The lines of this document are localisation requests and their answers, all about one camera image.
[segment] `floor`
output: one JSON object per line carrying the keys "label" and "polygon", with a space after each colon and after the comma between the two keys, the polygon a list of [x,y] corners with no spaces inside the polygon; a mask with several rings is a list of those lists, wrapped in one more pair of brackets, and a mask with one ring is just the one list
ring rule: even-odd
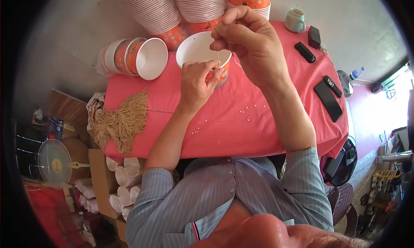
{"label": "floor", "polygon": [[[371,175],[375,171],[375,158],[378,148],[384,143],[380,135],[389,137],[391,132],[407,124],[408,96],[399,91],[395,100],[388,100],[385,92],[373,94],[370,88],[364,85],[355,85],[354,93],[347,99],[349,118],[349,135],[356,140],[358,162],[349,183],[354,188],[352,204],[358,214],[365,211],[361,206],[360,198],[371,189]],[[344,217],[334,230],[344,233],[347,219]]]}

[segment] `wall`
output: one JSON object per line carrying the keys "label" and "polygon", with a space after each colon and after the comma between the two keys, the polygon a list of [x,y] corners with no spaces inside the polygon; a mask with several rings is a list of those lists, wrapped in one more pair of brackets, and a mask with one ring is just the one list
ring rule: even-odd
{"label": "wall", "polygon": [[[301,9],[307,25],[320,30],[337,69],[350,73],[365,67],[361,80],[382,77],[407,53],[379,0],[271,2],[271,20],[283,21],[290,8]],[[147,33],[119,7],[118,0],[51,0],[23,50],[15,117],[28,121],[52,87],[85,101],[94,92],[105,91],[108,79],[96,74],[96,57],[104,45],[130,36]]]}

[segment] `red tablecloth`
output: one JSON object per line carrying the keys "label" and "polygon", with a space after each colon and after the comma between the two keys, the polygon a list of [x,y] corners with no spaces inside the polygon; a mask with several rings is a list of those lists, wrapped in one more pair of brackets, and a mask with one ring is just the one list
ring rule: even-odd
{"label": "red tablecloth", "polygon": [[[337,99],[344,113],[334,123],[313,90],[324,75],[328,75],[341,87],[335,67],[327,53],[308,46],[307,33],[292,33],[282,22],[271,23],[282,41],[291,79],[316,129],[318,154],[336,157],[348,136],[345,99]],[[313,64],[309,64],[294,48],[299,41],[315,55],[316,61]],[[106,90],[106,108],[117,109],[128,96],[147,87],[148,108],[175,110],[180,100],[181,79],[181,69],[176,64],[175,54],[169,53],[164,72],[153,81],[124,75],[112,77]],[[112,140],[108,142],[105,154],[112,158],[147,158],[152,144],[170,117],[171,113],[149,111],[145,134],[135,136],[132,154],[121,155]],[[215,89],[207,104],[190,122],[184,137],[181,158],[261,157],[284,152],[265,97],[232,58],[228,80]]]}

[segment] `bundle of string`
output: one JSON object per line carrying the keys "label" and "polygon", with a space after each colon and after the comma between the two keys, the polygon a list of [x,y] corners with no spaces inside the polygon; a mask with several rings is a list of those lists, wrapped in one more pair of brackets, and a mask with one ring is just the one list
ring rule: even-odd
{"label": "bundle of string", "polygon": [[117,110],[110,111],[105,108],[94,125],[98,146],[104,150],[112,138],[119,153],[132,153],[134,136],[144,133],[148,111],[160,111],[148,109],[147,105],[148,95],[145,88],[124,100]]}

